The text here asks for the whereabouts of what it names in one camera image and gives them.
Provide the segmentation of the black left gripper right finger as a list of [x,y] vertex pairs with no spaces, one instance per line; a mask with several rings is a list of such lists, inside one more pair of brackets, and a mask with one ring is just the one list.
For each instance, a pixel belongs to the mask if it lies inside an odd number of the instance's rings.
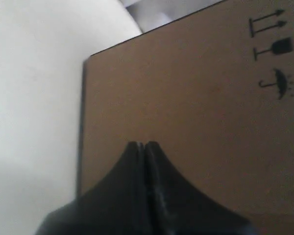
[[251,222],[195,188],[159,143],[145,145],[151,218],[158,235],[252,235]]

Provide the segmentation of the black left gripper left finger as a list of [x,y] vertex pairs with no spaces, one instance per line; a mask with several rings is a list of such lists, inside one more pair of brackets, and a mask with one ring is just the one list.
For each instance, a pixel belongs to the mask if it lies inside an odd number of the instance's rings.
[[49,213],[38,235],[144,235],[144,147],[129,142],[109,173],[84,195]]

